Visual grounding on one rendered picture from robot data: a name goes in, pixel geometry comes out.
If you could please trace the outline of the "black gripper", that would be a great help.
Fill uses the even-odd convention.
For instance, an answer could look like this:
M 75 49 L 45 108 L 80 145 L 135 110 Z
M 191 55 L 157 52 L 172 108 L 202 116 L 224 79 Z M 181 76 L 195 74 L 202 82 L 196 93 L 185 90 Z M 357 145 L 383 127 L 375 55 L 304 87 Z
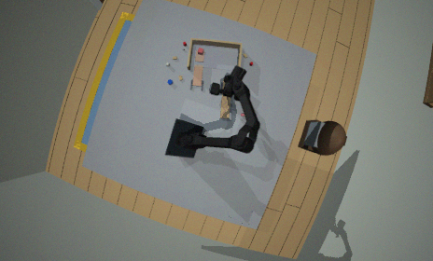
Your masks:
M 217 84 L 217 83 L 212 83 L 212 87 L 211 87 L 211 90 L 210 90 L 210 93 L 211 93 L 211 94 L 218 95 L 219 93 L 223 93 L 222 91 L 224 91 L 224 90 L 223 90 L 223 89 L 220 89 L 219 84 Z M 235 94 L 235 93 L 233 93 L 233 94 Z M 232 97 L 233 94 L 231 94 L 231 95 L 229 96 L 229 95 L 223 93 L 223 96 Z M 234 95 L 234 99 L 235 99 L 236 101 L 240 101 L 236 94 Z

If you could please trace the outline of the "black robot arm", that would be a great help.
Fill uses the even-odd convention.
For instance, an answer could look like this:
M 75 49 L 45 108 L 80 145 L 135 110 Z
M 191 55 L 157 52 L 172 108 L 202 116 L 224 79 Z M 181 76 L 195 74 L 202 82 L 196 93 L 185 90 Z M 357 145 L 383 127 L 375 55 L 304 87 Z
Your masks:
M 250 101 L 249 88 L 242 81 L 245 74 L 245 69 L 235 65 L 231 75 L 224 77 L 224 82 L 226 82 L 226 84 L 223 93 L 229 96 L 233 93 L 237 95 L 246 118 L 246 123 L 240 128 L 238 134 L 232 135 L 230 138 L 217 138 L 207 137 L 199 132 L 193 132 L 192 134 L 179 132 L 175 144 L 192 151 L 209 146 L 231 148 L 246 154 L 251 153 L 257 139 L 260 124 Z M 249 137 L 246 137 L 248 133 Z

